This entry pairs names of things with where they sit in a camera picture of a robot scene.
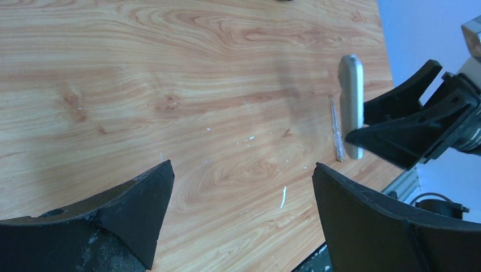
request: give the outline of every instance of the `light blue surface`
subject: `light blue surface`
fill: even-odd
[[[378,0],[378,5],[396,86],[428,59],[443,65],[442,74],[456,73],[469,57],[461,24],[481,15],[480,0]],[[428,96],[440,83],[438,78]],[[455,202],[481,210],[481,156],[449,149],[418,169],[423,193],[442,193]]]

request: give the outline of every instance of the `wooden tabletop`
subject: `wooden tabletop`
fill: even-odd
[[[335,159],[337,64],[392,87],[375,0],[0,2],[0,217],[38,216],[172,160],[154,271],[290,271],[324,242],[316,162]],[[284,188],[285,202],[281,207]]]

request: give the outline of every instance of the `white eraser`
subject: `white eraser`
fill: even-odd
[[[341,133],[346,153],[352,159],[362,158],[362,148],[347,143],[345,136],[364,123],[364,73],[362,63],[356,55],[341,58],[337,70],[341,85]]]

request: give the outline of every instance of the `black object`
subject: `black object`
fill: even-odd
[[[2,271],[145,271],[174,184],[166,161],[83,201],[0,221]]]
[[[420,202],[416,202],[415,206],[432,213],[449,216],[456,219],[463,219],[463,213],[469,213],[469,209],[460,203],[448,202],[439,199],[425,199]]]
[[[324,164],[313,185],[334,271],[479,271],[481,224],[404,204]]]
[[[369,127],[345,140],[403,169],[437,159],[449,147],[481,155],[481,91],[467,77],[446,73],[428,102],[419,102],[441,69],[429,60],[400,86],[365,102]]]

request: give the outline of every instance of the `white object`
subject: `white object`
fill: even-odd
[[[341,58],[337,70],[341,85],[341,133],[346,153],[352,159],[362,158],[362,148],[345,142],[345,136],[364,123],[364,73],[356,55]]]

